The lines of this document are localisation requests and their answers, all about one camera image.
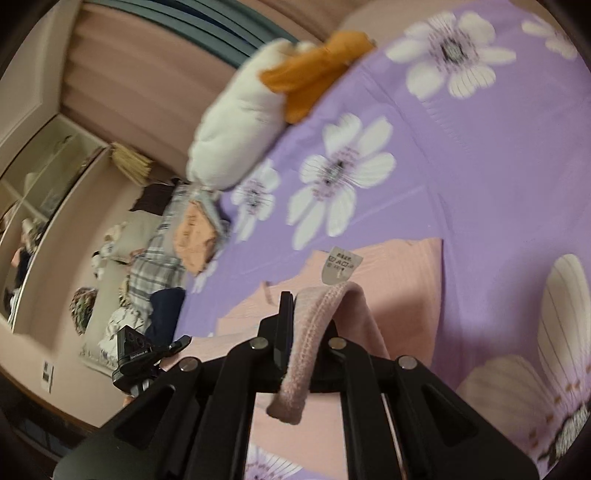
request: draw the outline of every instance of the white plush toy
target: white plush toy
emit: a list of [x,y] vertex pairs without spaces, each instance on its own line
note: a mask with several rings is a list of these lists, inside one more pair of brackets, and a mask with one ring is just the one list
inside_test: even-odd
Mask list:
[[226,190],[262,160],[285,129],[285,95],[270,91],[259,74],[313,47],[278,38],[241,65],[197,127],[187,163],[190,181]]

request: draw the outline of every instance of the white flower print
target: white flower print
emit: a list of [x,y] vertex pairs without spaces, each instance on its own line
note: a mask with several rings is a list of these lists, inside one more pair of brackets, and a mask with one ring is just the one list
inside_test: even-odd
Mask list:
[[546,281],[538,355],[544,378],[524,358],[507,355],[475,368],[457,393],[527,453],[544,476],[589,418],[591,299],[574,255],[559,258]]
[[270,159],[261,163],[232,192],[230,197],[238,205],[238,220],[234,227],[236,242],[248,240],[255,230],[257,220],[267,220],[275,207],[274,192],[281,179],[272,167]]
[[289,200],[287,224],[295,225],[292,246],[302,250],[314,238],[326,217],[328,236],[339,236],[349,226],[357,194],[355,187],[368,189],[388,178],[396,160],[380,152],[392,135],[392,125],[382,116],[362,131],[361,120],[352,113],[340,117],[338,125],[323,130],[326,156],[311,155],[300,168],[306,184]]
[[244,480],[284,480],[299,472],[301,467],[277,455],[272,455],[252,443],[248,445]]
[[475,12],[465,12],[456,21],[451,12],[442,12],[427,22],[405,30],[386,55],[395,63],[415,62],[407,71],[407,88],[419,100],[437,93],[446,79],[447,90],[455,98],[469,98],[478,88],[496,80],[490,65],[506,65],[517,59],[508,48],[490,46],[494,27]]
[[218,250],[218,252],[207,264],[205,270],[203,270],[199,275],[195,277],[195,283],[193,284],[192,293],[201,293],[203,291],[203,289],[205,288],[205,284],[207,283],[207,279],[211,277],[217,270],[217,260],[220,258],[221,255],[222,250]]
[[521,24],[523,31],[535,37],[546,39],[546,48],[555,53],[560,53],[567,60],[577,58],[579,52],[570,39],[561,32],[558,32],[549,23],[534,15],[535,22],[525,20]]

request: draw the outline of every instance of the pink fabric loop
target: pink fabric loop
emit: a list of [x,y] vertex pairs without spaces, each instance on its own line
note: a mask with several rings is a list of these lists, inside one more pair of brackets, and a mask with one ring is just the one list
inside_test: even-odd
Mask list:
[[371,355],[389,358],[359,285],[348,281],[305,288],[295,301],[293,347],[281,388],[267,408],[271,417],[292,425],[301,421],[320,342],[332,319],[339,336],[355,341]]

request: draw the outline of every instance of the plush toy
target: plush toy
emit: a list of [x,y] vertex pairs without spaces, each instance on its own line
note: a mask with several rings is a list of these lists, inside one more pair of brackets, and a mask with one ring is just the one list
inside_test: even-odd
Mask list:
[[190,181],[226,190],[262,160],[285,129],[285,95],[270,91],[259,74],[313,47],[305,43],[297,48],[279,38],[244,62],[197,127],[187,163]]
[[285,121],[295,124],[308,115],[355,60],[374,48],[363,32],[338,31],[321,47],[287,59],[262,72],[260,78],[272,92],[287,95]]

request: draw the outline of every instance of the pink curtain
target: pink curtain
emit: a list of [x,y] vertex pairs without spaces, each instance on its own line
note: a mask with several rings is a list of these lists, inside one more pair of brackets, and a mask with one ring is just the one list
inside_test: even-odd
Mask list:
[[300,40],[326,40],[354,10],[372,0],[239,0]]
[[67,55],[62,113],[184,175],[203,111],[234,69],[153,23],[83,4]]

